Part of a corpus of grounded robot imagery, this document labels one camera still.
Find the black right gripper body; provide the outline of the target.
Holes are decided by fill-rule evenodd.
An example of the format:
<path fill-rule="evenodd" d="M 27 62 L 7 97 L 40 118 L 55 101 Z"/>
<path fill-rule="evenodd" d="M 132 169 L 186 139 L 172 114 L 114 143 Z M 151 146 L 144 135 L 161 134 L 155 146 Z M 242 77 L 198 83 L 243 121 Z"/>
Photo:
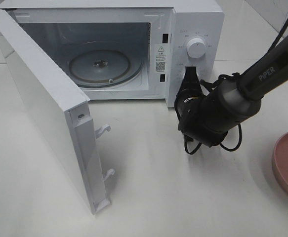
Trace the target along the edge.
<path fill-rule="evenodd" d="M 176 95 L 174 108 L 179 120 L 178 130 L 188 141 L 198 141 L 208 147 L 219 145 L 226 132 L 215 132 L 206 126 L 201 112 L 205 95 L 197 83 L 182 83 Z"/>

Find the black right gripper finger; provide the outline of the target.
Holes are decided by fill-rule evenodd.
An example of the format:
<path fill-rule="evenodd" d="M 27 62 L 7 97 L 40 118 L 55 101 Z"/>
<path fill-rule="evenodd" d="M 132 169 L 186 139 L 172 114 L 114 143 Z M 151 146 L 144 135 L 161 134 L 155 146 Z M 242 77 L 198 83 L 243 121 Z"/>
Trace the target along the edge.
<path fill-rule="evenodd" d="M 191 82 L 191 67 L 185 67 L 185 75 L 184 75 L 184 81 L 185 83 L 192 83 Z"/>
<path fill-rule="evenodd" d="M 199 84 L 200 83 L 196 67 L 191 67 L 191 82 L 195 83 L 195 84 Z"/>

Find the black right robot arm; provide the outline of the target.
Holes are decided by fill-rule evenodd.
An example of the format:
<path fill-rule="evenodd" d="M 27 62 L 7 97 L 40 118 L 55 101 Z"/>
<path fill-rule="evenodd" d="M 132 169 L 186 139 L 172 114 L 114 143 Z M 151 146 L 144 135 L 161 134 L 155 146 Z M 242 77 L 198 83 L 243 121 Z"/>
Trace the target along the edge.
<path fill-rule="evenodd" d="M 288 80 L 288 35 L 243 74 L 220 75 L 214 83 L 199 80 L 186 67 L 175 99 L 178 130 L 208 147 L 257 114 L 265 94 Z"/>

